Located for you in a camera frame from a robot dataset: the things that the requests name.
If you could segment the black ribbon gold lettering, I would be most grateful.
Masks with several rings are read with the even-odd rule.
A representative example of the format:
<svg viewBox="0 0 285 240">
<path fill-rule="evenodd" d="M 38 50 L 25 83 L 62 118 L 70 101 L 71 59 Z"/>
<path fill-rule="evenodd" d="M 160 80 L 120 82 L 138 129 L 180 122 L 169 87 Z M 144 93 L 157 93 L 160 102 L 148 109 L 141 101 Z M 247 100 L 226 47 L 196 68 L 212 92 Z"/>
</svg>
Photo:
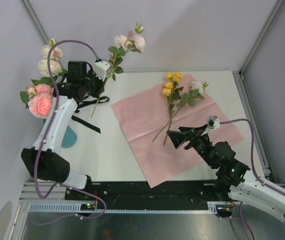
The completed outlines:
<svg viewBox="0 0 285 240">
<path fill-rule="evenodd" d="M 77 123 L 82 124 L 83 126 L 93 130 L 96 133 L 101 133 L 101 129 L 90 123 L 92 116 L 97 108 L 97 105 L 105 104 L 110 101 L 110 98 L 107 96 L 100 96 L 99 98 L 94 98 L 93 100 L 89 100 L 89 95 L 85 96 L 83 100 L 81 100 L 71 119 Z"/>
</svg>

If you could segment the yellow rose stem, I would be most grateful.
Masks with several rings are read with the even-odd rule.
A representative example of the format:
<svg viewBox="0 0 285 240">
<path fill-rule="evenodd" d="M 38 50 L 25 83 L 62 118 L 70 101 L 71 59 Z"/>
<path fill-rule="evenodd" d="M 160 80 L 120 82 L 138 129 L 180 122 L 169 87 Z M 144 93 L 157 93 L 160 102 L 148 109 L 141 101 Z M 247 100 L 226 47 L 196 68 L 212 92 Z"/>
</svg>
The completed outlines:
<svg viewBox="0 0 285 240">
<path fill-rule="evenodd" d="M 167 106 L 167 113 L 169 120 L 167 124 L 157 133 L 157 135 L 152 140 L 153 142 L 157 139 L 157 137 L 160 135 L 160 133 L 167 127 L 168 130 L 170 130 L 174 113 L 176 112 L 174 110 L 174 107 L 176 105 L 176 102 L 181 99 L 180 91 L 183 90 L 183 86 L 180 87 L 179 84 L 182 80 L 182 73 L 176 72 L 172 73 L 169 72 L 166 74 L 165 79 L 167 82 L 164 84 L 161 93 L 166 97 L 166 106 Z"/>
</svg>

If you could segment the green flower stem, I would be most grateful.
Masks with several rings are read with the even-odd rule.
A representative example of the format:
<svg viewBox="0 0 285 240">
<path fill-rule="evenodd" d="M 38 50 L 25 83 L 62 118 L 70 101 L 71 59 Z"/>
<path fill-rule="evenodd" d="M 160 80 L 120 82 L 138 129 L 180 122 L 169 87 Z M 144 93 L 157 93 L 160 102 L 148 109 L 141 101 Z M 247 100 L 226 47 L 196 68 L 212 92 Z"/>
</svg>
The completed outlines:
<svg viewBox="0 0 285 240">
<path fill-rule="evenodd" d="M 25 108 L 39 119 L 47 119 L 53 104 L 54 84 L 49 70 L 51 70 L 55 80 L 67 73 L 67 70 L 62 68 L 60 64 L 63 51 L 59 47 L 51 50 L 56 43 L 58 43 L 57 39 L 50 38 L 48 43 L 42 47 L 40 52 L 43 59 L 37 64 L 42 77 L 40 79 L 32 79 L 31 85 L 25 91 L 20 92 L 20 99 L 25 104 Z"/>
</svg>

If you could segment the white rose stem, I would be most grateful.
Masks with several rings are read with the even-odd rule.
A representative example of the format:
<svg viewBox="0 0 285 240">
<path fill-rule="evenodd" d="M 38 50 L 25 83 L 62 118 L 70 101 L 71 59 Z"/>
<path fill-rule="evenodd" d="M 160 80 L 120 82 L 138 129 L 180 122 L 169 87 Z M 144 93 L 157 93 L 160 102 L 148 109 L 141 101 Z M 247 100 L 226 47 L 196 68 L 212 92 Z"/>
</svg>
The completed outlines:
<svg viewBox="0 0 285 240">
<path fill-rule="evenodd" d="M 197 104 L 197 98 L 204 99 L 203 93 L 208 86 L 208 82 L 201 83 L 199 81 L 192 81 L 189 84 L 189 89 L 185 93 L 181 93 L 180 91 L 179 94 L 181 96 L 181 99 L 175 103 L 175 113 L 173 115 L 172 120 L 187 105 L 195 107 Z"/>
</svg>

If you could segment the pale pink rose stem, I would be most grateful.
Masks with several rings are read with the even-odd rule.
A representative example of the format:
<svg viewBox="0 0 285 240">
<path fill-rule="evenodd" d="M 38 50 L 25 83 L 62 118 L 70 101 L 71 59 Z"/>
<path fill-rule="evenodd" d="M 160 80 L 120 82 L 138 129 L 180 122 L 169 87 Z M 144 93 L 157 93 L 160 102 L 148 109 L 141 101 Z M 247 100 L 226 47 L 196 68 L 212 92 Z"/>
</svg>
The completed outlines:
<svg viewBox="0 0 285 240">
<path fill-rule="evenodd" d="M 109 79 L 116 79 L 116 74 L 122 74 L 124 72 L 123 68 L 120 67 L 120 64 L 123 62 L 124 57 L 127 53 L 139 53 L 141 54 L 146 47 L 146 41 L 142 32 L 145 30 L 141 23 L 136 23 L 134 31 L 129 31 L 127 35 L 117 35 L 113 42 L 114 44 L 108 48 L 110 52 L 109 60 L 110 68 L 107 73 L 107 76 L 103 80 L 103 86 L 107 84 Z M 96 53 L 96 51 L 91 47 L 90 50 L 95 56 L 95 62 L 97 60 L 102 60 Z"/>
</svg>

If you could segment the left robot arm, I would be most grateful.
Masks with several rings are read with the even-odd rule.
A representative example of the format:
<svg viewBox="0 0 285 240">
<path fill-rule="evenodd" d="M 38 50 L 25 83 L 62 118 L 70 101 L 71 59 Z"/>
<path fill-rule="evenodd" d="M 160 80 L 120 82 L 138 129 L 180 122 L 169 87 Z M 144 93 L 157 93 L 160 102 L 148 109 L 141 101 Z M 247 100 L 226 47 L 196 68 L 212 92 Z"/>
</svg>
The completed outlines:
<svg viewBox="0 0 285 240">
<path fill-rule="evenodd" d="M 92 196 L 90 177 L 73 170 L 60 153 L 70 120 L 100 133 L 98 127 L 74 114 L 85 106 L 83 101 L 87 97 L 97 98 L 104 91 L 104 80 L 110 66 L 101 59 L 94 66 L 85 61 L 68 62 L 66 80 L 54 84 L 52 105 L 40 135 L 31 148 L 24 148 L 21 152 L 21 158 L 35 181 L 52 181 L 74 188 L 82 200 Z"/>
</svg>

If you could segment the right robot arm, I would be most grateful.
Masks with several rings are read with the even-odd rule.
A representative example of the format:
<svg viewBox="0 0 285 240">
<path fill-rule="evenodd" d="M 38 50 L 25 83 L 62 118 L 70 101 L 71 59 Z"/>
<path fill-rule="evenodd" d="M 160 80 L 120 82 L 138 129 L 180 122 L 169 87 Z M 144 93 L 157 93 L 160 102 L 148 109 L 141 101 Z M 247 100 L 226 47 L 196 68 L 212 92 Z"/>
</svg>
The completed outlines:
<svg viewBox="0 0 285 240">
<path fill-rule="evenodd" d="M 167 131 L 167 135 L 176 149 L 194 149 L 211 169 L 217 170 L 213 188 L 217 200 L 243 202 L 285 223 L 285 189 L 237 160 L 228 142 L 213 144 L 205 127 L 180 127 Z"/>
</svg>

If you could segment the teal cylindrical vase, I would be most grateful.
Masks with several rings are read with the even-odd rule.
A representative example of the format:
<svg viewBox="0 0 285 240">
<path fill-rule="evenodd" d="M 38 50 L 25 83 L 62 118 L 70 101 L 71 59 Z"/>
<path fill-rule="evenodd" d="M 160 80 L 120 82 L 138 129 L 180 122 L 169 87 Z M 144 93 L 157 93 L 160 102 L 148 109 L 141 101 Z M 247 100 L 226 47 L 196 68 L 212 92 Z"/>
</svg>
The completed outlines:
<svg viewBox="0 0 285 240">
<path fill-rule="evenodd" d="M 50 119 L 47 119 L 44 125 L 44 132 L 41 133 L 40 140 L 43 142 L 46 130 L 49 127 L 49 131 L 44 138 L 42 150 L 51 150 L 55 153 L 61 151 L 61 148 L 70 148 L 77 141 L 77 134 L 69 127 L 69 121 L 59 120 L 55 118 L 50 124 Z"/>
</svg>

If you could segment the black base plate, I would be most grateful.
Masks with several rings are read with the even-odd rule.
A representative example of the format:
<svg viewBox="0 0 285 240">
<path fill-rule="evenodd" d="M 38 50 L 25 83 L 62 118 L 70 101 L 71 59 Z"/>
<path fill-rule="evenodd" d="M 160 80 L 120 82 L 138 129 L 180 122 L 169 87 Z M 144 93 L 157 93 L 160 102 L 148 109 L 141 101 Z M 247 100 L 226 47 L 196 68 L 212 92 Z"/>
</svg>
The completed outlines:
<svg viewBox="0 0 285 240">
<path fill-rule="evenodd" d="M 89 192 L 113 207 L 172 208 L 204 206 L 208 202 L 221 202 L 233 207 L 227 196 L 217 197 L 213 180 L 166 181 L 151 188 L 146 181 L 101 181 L 93 182 Z"/>
</svg>

